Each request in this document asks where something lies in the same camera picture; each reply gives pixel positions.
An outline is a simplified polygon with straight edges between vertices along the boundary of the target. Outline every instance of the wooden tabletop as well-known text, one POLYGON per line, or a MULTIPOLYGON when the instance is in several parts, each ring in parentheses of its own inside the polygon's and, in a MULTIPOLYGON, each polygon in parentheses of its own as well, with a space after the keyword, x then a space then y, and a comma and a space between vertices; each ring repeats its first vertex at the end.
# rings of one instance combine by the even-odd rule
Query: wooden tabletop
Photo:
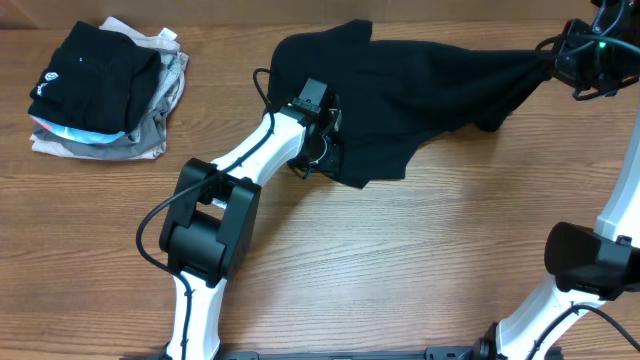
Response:
MULTIPOLYGON (((28 94, 68 31, 0 32, 0 359, 117 359, 162 348, 173 328, 174 285, 138 254, 139 222, 173 192, 187 160, 221 156, 256 128, 263 105, 251 73, 269 65, 278 42, 325 28, 173 29, 190 61, 168 152, 118 163, 31 151, 28 94)), ((532 49, 562 28, 380 24, 374 38, 532 49)), ((632 87, 577 103, 570 88, 550 81, 497 133, 468 127, 442 136, 417 152, 406 180, 364 190, 282 169, 262 192, 251 251, 225 294, 225 349, 472 344, 540 281, 554 224, 594 225, 622 166, 637 97, 632 87)), ((166 259, 160 224, 145 244, 166 259)), ((627 294, 603 309, 640 337, 638 299, 627 294)), ((569 359, 634 355, 594 315, 560 345, 569 359)))

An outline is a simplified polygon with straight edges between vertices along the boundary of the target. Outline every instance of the blue cloth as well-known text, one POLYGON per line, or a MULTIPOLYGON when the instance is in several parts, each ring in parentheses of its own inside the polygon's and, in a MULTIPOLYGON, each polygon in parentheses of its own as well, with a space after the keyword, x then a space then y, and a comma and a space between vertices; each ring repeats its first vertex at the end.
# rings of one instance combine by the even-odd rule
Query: blue cloth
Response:
POLYGON ((96 132, 58 125, 33 115, 31 116, 31 118, 33 119, 33 121, 42 125, 42 127, 49 130, 49 132, 51 132, 52 134, 82 144, 109 144, 125 135, 125 133, 122 131, 116 134, 100 134, 96 132))

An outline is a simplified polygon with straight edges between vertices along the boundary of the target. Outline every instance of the stack of folded clothes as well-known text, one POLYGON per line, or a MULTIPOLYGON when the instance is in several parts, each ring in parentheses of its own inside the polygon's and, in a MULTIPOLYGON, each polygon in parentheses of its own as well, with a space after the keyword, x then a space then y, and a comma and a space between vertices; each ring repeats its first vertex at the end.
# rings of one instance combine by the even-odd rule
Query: stack of folded clothes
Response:
POLYGON ((144 36, 110 17, 78 22, 31 91, 32 150, 95 160, 155 159, 184 90, 176 34, 144 36))

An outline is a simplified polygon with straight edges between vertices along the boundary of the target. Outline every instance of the black cloth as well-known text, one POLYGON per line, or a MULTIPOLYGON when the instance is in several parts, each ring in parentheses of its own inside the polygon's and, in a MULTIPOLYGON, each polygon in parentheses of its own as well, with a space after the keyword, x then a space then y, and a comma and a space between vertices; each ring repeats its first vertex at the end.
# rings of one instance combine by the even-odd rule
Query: black cloth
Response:
POLYGON ((160 69, 157 51, 77 22, 31 91, 29 114, 81 130, 129 133, 158 87, 160 69))
POLYGON ((418 147, 474 123, 497 130, 544 80, 534 51, 471 51, 422 41, 370 41, 355 20, 283 40, 273 53, 268 98, 280 109, 308 78, 340 96, 343 163, 334 180, 364 187, 403 179, 418 147))

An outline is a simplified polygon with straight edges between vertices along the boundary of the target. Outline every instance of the folded clothes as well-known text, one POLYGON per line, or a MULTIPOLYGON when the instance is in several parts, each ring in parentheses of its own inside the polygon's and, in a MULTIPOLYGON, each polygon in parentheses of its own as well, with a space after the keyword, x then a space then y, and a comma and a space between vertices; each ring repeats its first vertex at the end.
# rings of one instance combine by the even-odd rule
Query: folded clothes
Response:
POLYGON ((544 80, 534 51, 471 51, 422 41, 370 41, 369 21, 283 40, 268 98, 279 109, 308 78, 340 96, 343 161, 334 180, 403 179, 418 147, 473 123, 497 130, 544 80))
POLYGON ((29 114, 103 134, 135 129, 158 86, 160 55, 77 22, 31 91, 29 114))
POLYGON ((60 157, 95 160, 155 159, 166 151, 166 120, 184 91, 184 72, 189 57, 179 52, 180 45, 173 41, 174 37, 146 37, 113 17, 109 17, 100 29, 126 34, 137 45, 154 46, 153 49, 161 54, 158 87, 147 104, 147 113, 132 132, 108 145, 80 144, 36 127, 31 137, 32 150, 60 157))
POLYGON ((37 116, 31 116, 33 121, 37 122, 47 131, 67 140, 79 142, 82 144, 109 144, 125 135, 122 131, 116 134, 101 134, 91 131, 74 129, 66 126, 54 124, 37 116))

